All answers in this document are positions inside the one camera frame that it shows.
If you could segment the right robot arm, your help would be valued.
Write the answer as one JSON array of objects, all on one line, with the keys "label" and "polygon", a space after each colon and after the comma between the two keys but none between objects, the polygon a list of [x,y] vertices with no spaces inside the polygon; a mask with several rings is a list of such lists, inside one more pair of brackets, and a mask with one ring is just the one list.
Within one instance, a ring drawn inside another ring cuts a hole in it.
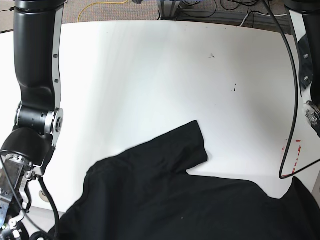
[{"label": "right robot arm", "polygon": [[[14,6],[15,75],[21,101],[11,134],[0,150],[0,237],[3,240],[56,240],[59,213],[43,176],[56,150],[61,108],[60,39],[62,0],[17,0]],[[23,220],[32,205],[29,183],[37,180],[54,214],[52,234],[28,234]]]}]

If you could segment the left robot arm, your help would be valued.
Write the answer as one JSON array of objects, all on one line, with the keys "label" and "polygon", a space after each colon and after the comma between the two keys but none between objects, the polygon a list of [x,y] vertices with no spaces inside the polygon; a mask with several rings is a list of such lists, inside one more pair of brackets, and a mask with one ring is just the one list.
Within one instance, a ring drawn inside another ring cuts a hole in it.
[{"label": "left robot arm", "polygon": [[320,2],[285,0],[299,59],[298,80],[304,115],[320,134]]}]

